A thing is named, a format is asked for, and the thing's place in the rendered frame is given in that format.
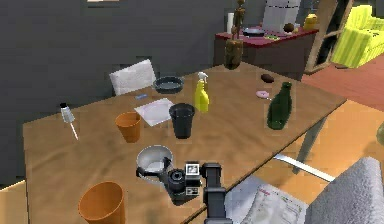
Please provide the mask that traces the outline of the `dark red side table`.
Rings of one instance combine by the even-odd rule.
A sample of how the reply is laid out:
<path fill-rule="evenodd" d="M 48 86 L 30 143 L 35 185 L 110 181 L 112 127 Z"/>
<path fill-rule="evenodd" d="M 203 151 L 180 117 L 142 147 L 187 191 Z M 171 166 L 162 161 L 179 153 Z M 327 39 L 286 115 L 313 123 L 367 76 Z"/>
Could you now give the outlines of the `dark red side table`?
<path fill-rule="evenodd" d="M 278 40 L 240 36 L 244 42 L 242 61 L 300 81 L 318 31 L 304 31 Z"/>

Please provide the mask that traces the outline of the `dark round dish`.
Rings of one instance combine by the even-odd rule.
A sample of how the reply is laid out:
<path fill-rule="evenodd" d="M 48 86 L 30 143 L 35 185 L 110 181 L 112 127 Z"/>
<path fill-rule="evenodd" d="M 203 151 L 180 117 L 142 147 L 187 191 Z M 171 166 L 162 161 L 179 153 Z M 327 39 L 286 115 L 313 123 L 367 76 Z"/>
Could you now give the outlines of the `dark round dish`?
<path fill-rule="evenodd" d="M 246 37 L 263 37 L 265 31 L 259 28 L 245 28 L 243 30 L 243 35 Z"/>

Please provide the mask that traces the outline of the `white printed newspaper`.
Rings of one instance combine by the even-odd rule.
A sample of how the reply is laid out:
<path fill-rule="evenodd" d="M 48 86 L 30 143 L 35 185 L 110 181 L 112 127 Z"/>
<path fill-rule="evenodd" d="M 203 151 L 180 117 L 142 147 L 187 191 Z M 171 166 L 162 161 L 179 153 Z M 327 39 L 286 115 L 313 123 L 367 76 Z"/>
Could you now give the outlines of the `white printed newspaper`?
<path fill-rule="evenodd" d="M 249 176 L 225 196 L 226 216 L 234 224 L 304 224 L 308 205 Z"/>

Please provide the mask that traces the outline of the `grey shaker with black cap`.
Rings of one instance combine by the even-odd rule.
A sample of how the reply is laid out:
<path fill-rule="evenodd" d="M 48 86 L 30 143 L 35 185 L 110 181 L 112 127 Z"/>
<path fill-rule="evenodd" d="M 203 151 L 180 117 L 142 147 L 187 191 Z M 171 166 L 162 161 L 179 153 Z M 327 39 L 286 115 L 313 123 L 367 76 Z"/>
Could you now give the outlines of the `grey shaker with black cap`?
<path fill-rule="evenodd" d="M 69 106 L 66 103 L 61 103 L 60 108 L 61 108 L 61 115 L 62 115 L 63 121 L 65 123 L 72 123 L 75 120 L 75 118 Z"/>

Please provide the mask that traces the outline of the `olive green round thing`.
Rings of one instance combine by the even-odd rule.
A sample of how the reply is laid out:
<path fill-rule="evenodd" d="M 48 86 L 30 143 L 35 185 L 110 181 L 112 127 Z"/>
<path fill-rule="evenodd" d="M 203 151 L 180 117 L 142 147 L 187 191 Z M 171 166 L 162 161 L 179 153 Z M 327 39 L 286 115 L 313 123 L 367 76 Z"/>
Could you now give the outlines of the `olive green round thing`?
<path fill-rule="evenodd" d="M 376 139 L 381 145 L 384 146 L 384 122 L 378 127 Z"/>

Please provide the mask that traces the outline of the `white grey box appliance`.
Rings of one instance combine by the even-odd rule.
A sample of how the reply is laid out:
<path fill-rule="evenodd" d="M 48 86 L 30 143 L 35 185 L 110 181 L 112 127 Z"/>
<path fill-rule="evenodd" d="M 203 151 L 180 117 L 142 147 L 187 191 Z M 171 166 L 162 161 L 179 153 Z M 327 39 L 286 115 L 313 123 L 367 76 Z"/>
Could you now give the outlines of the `white grey box appliance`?
<path fill-rule="evenodd" d="M 286 24 L 294 24 L 301 0 L 266 0 L 262 28 L 267 31 L 283 32 Z"/>

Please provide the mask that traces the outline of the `dark grey round pan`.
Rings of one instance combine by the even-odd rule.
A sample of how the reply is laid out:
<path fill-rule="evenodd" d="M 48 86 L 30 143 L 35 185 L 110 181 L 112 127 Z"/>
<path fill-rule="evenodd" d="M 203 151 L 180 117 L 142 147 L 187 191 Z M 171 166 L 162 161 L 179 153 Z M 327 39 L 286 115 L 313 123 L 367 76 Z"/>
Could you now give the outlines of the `dark grey round pan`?
<path fill-rule="evenodd" d="M 183 86 L 184 80 L 176 76 L 160 77 L 153 82 L 153 88 L 160 94 L 176 94 Z"/>

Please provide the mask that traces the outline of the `black cup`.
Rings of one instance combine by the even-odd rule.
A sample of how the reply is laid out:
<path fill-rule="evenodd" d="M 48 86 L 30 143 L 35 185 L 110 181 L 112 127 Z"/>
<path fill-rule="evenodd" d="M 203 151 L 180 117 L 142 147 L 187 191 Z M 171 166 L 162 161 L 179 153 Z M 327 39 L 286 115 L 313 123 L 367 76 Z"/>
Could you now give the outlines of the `black cup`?
<path fill-rule="evenodd" d="M 195 108 L 187 103 L 178 103 L 170 107 L 169 115 L 176 138 L 188 139 L 191 136 L 194 114 Z"/>

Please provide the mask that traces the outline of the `white square plate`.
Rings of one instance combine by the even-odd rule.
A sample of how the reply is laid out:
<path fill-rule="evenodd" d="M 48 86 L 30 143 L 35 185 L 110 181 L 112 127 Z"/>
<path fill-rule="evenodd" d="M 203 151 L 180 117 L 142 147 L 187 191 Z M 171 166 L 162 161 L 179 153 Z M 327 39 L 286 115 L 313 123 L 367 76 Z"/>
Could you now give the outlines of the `white square plate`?
<path fill-rule="evenodd" d="M 135 111 L 149 126 L 155 126 L 170 119 L 169 109 L 171 106 L 173 103 L 169 99 L 162 98 L 136 107 Z"/>

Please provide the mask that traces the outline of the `brown wooden frame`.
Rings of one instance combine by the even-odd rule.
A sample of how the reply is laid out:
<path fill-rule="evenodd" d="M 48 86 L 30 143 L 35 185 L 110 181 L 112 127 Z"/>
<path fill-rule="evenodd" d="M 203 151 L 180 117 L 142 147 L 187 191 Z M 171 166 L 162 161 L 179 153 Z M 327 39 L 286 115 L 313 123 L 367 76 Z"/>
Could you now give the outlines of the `brown wooden frame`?
<path fill-rule="evenodd" d="M 318 32 L 306 64 L 305 74 L 313 74 L 330 64 L 333 49 L 343 31 L 354 0 L 318 0 Z"/>

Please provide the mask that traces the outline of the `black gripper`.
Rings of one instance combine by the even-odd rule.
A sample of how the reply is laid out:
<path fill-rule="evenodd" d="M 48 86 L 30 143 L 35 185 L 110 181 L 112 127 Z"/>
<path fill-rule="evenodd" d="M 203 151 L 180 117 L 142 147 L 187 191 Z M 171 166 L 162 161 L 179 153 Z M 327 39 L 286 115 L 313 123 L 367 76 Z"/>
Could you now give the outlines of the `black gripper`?
<path fill-rule="evenodd" d="M 186 197 L 185 172 L 182 169 L 172 169 L 172 160 L 163 158 L 163 172 L 148 172 L 142 168 L 136 169 L 136 176 L 153 184 L 162 184 L 172 201 L 184 201 Z"/>

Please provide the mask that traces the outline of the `yellow spray bottle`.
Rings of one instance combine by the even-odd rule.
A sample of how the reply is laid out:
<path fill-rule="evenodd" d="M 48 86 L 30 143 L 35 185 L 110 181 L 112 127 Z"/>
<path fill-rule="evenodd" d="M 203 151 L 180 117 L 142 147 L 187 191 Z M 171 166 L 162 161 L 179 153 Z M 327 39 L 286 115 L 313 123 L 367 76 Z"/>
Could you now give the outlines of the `yellow spray bottle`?
<path fill-rule="evenodd" d="M 204 72 L 198 73 L 198 82 L 195 89 L 194 103 L 197 110 L 207 112 L 209 108 L 209 96 L 205 90 L 208 75 Z"/>

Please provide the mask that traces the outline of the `grey white bowl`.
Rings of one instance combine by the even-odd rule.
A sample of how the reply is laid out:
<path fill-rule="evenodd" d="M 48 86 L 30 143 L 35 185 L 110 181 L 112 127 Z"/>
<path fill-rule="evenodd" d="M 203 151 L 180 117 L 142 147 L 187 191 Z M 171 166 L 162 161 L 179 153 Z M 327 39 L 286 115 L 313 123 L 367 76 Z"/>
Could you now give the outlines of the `grey white bowl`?
<path fill-rule="evenodd" d="M 148 172 L 163 172 L 164 157 L 170 158 L 173 165 L 173 154 L 168 147 L 162 145 L 148 146 L 138 154 L 137 168 L 142 168 Z"/>

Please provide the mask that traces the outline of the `large orange cup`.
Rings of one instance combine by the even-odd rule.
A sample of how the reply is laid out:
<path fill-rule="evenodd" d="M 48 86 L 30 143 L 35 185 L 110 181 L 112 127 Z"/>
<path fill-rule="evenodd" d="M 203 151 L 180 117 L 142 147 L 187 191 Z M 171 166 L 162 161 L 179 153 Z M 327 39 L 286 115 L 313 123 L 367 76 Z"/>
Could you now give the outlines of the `large orange cup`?
<path fill-rule="evenodd" d="M 124 191 L 115 182 L 98 183 L 81 197 L 78 211 L 88 224 L 125 224 Z"/>

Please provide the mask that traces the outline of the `yellow jar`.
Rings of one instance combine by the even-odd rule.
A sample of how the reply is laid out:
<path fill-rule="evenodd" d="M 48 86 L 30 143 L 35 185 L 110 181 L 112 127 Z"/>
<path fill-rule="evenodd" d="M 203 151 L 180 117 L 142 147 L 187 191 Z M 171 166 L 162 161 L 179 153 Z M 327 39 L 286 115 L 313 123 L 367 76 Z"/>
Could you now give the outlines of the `yellow jar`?
<path fill-rule="evenodd" d="M 303 29 L 305 31 L 313 30 L 316 24 L 317 24 L 317 15 L 310 13 L 307 15 L 307 17 L 304 20 Z"/>

